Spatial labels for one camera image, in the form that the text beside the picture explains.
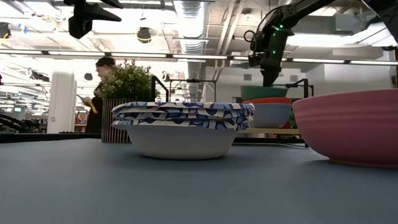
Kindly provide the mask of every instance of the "white paper bowl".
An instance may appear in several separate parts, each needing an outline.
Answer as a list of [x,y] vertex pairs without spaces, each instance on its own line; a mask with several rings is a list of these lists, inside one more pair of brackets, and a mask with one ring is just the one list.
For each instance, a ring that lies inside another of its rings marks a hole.
[[234,129],[114,125],[127,130],[141,155],[158,159],[199,160],[227,155],[237,135]]

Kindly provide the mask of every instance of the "green bowl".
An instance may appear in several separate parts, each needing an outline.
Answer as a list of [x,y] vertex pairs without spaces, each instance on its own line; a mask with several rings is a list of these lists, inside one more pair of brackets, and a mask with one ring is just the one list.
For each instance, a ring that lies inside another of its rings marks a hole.
[[241,97],[243,101],[268,97],[286,97],[287,88],[263,87],[263,86],[241,86]]

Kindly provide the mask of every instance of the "orange bowl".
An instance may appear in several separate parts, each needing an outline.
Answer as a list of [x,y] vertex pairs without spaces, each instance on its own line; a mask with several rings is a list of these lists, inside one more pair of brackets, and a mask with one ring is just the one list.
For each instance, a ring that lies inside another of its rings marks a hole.
[[287,97],[270,97],[270,98],[247,100],[247,101],[244,101],[243,103],[252,103],[252,104],[277,103],[277,104],[289,104],[290,105],[290,104],[292,104],[292,99],[287,98]]

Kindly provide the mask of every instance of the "wooden planter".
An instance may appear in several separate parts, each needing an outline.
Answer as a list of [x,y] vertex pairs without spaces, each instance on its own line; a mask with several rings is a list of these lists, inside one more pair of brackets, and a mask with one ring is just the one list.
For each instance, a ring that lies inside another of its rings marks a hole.
[[128,99],[104,99],[101,133],[103,143],[131,143],[127,131],[112,127],[112,122],[115,121],[112,117],[112,109],[117,105],[131,101]]

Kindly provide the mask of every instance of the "dark hair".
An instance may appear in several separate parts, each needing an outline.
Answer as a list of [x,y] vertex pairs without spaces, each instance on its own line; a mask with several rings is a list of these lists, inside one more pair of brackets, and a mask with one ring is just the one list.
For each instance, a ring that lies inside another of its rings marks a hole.
[[116,65],[116,61],[114,58],[111,57],[101,57],[97,63],[95,63],[97,67],[102,67],[102,66],[114,66]]

